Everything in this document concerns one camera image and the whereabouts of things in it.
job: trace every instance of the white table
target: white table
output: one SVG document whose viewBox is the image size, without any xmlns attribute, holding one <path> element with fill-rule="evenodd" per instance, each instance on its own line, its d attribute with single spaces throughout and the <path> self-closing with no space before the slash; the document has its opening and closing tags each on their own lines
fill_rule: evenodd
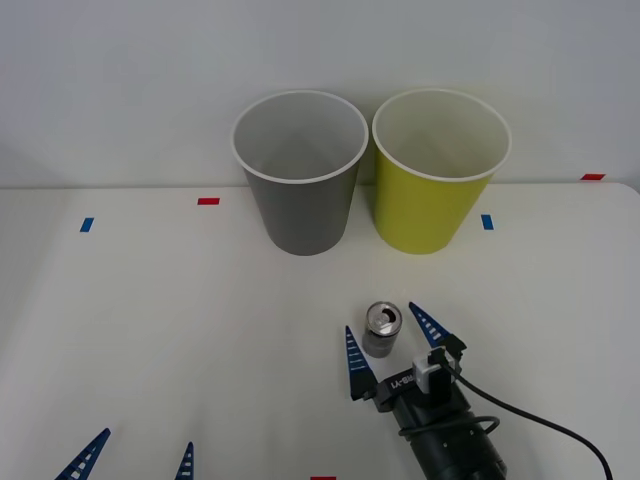
<svg viewBox="0 0 640 480">
<path fill-rule="evenodd" d="M 405 324 L 379 379 L 428 348 L 415 301 L 467 343 L 469 380 L 638 478 L 640 197 L 491 185 L 446 249 L 411 256 L 376 234 L 370 194 L 300 258 L 246 188 L 0 191 L 0 478 L 53 479 L 109 427 L 91 480 L 173 478 L 190 440 L 198 480 L 422 480 L 393 416 L 348 396 L 344 325 L 361 334 L 381 299 Z M 509 478 L 604 478 L 582 445 L 467 397 L 502 418 Z"/>
</svg>

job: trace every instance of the red marker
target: red marker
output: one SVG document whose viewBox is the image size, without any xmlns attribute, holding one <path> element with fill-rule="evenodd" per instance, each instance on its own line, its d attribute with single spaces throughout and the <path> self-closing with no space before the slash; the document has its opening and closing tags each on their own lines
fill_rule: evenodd
<svg viewBox="0 0 640 480">
<path fill-rule="evenodd" d="M 218 197 L 199 198 L 198 205 L 219 205 L 220 199 Z"/>
<path fill-rule="evenodd" d="M 580 180 L 602 180 L 604 175 L 604 173 L 585 173 Z"/>
</svg>

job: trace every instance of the white wall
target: white wall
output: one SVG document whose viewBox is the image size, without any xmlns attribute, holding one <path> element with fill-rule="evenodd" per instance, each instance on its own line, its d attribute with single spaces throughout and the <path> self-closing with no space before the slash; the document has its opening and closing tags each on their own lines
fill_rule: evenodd
<svg viewBox="0 0 640 480">
<path fill-rule="evenodd" d="M 371 118 L 448 85 L 511 123 L 497 180 L 640 187 L 639 26 L 637 0 L 3 0 L 0 185 L 240 184 L 229 130 L 267 93 Z"/>
</svg>

